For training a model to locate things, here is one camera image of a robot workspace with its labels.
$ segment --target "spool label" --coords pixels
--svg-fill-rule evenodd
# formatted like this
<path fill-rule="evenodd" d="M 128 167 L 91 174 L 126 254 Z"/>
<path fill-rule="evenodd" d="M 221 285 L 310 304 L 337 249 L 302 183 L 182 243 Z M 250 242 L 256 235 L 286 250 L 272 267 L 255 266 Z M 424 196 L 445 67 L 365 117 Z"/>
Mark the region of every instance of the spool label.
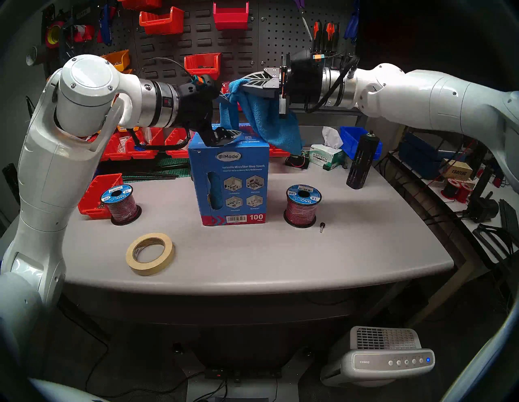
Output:
<path fill-rule="evenodd" d="M 103 193 L 103 195 L 101 196 L 101 201 L 106 204 L 113 204 L 122 201 L 126 197 L 130 196 L 132 191 L 132 187 L 127 184 L 123 184 L 122 186 L 115 186 L 109 188 L 107 191 Z"/>
<path fill-rule="evenodd" d="M 303 184 L 290 187 L 286 195 L 299 205 L 314 205 L 321 201 L 321 193 L 316 188 Z"/>

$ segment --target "dark wall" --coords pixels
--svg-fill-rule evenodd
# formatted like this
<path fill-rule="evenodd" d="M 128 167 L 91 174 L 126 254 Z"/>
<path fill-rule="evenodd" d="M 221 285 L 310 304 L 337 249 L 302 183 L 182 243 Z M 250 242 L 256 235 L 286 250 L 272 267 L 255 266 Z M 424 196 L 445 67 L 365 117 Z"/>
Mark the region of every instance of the dark wall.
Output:
<path fill-rule="evenodd" d="M 518 5 L 504 0 L 361 0 L 360 68 L 436 70 L 501 91 L 519 89 Z"/>

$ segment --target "blue plastic bin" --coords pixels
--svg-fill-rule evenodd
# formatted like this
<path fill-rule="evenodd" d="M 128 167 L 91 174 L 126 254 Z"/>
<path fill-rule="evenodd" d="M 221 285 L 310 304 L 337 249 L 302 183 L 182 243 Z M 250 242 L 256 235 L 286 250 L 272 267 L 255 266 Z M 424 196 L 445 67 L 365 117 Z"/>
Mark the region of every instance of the blue plastic bin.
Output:
<path fill-rule="evenodd" d="M 355 158 L 355 152 L 357 152 L 357 146 L 359 145 L 359 139 L 362 134 L 367 134 L 367 131 L 362 127 L 345 127 L 340 126 L 340 139 L 343 140 L 341 149 L 346 152 L 351 160 Z M 378 142 L 377 150 L 373 160 L 378 160 L 382 153 L 382 141 Z"/>

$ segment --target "gray table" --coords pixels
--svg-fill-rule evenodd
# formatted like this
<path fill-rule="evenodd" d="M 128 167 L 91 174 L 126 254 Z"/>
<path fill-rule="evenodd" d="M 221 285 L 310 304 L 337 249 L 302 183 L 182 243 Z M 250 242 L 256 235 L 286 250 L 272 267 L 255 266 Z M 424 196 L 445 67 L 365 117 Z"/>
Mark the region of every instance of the gray table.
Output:
<path fill-rule="evenodd" d="M 151 294 L 251 295 L 342 289 L 408 280 L 452 268 L 440 242 L 397 192 L 371 170 L 361 190 L 347 172 L 310 164 L 308 171 L 275 160 L 269 166 L 267 222 L 202 226 L 189 178 L 132 184 L 141 217 L 127 226 L 90 220 L 76 210 L 63 244 L 66 281 Z M 297 229 L 283 219 L 286 189 L 322 193 L 317 224 Z M 319 223 L 326 228 L 319 232 Z M 149 232 L 175 245 L 169 267 L 136 275 L 126 264 L 130 243 Z"/>

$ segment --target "barcode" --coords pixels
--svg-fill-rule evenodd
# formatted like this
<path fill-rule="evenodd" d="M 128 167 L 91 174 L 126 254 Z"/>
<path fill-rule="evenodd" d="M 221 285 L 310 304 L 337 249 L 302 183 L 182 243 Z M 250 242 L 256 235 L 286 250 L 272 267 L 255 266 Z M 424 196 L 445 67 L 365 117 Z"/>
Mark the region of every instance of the barcode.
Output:
<path fill-rule="evenodd" d="M 233 222 L 247 222 L 247 215 L 235 215 L 235 216 L 226 216 L 227 223 Z"/>

